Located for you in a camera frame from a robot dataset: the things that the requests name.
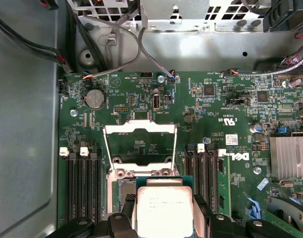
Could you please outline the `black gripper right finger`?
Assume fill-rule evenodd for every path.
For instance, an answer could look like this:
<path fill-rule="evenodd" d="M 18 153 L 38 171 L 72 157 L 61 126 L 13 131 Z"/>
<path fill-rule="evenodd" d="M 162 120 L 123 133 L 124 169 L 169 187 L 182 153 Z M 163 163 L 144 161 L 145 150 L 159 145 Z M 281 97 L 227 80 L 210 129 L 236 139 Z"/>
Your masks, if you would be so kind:
<path fill-rule="evenodd" d="M 193 196 L 193 215 L 199 238 L 301 238 L 303 206 L 292 199 L 269 197 L 266 217 L 260 205 L 251 200 L 249 220 L 239 225 L 231 216 L 211 210 L 204 198 Z"/>

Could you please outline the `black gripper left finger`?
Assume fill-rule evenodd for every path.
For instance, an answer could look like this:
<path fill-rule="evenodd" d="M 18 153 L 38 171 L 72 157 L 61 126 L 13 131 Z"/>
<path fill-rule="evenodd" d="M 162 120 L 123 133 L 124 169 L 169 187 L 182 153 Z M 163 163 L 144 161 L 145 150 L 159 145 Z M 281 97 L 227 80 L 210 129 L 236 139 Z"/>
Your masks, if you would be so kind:
<path fill-rule="evenodd" d="M 121 212 L 107 214 L 99 223 L 90 218 L 76 218 L 58 228 L 49 238 L 135 238 L 131 218 L 136 195 L 128 194 Z"/>

